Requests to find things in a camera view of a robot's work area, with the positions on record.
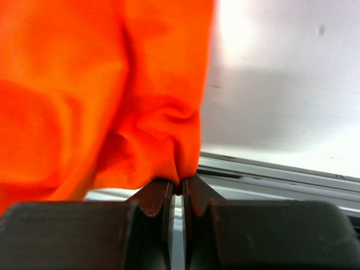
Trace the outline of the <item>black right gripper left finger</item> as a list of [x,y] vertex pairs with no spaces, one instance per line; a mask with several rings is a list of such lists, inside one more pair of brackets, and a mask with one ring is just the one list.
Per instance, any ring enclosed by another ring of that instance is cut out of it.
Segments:
[[22,202],[1,216],[2,269],[170,269],[172,182],[119,201]]

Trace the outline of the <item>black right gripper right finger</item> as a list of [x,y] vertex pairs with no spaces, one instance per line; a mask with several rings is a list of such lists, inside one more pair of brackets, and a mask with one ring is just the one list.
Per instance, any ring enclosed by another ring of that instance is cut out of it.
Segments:
[[349,218],[321,201],[227,200],[182,181],[186,269],[358,269]]

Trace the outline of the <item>orange t shirt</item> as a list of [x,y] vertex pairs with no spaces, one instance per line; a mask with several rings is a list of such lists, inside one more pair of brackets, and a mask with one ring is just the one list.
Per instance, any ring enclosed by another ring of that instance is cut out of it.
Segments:
[[2,1],[1,211],[195,174],[213,1]]

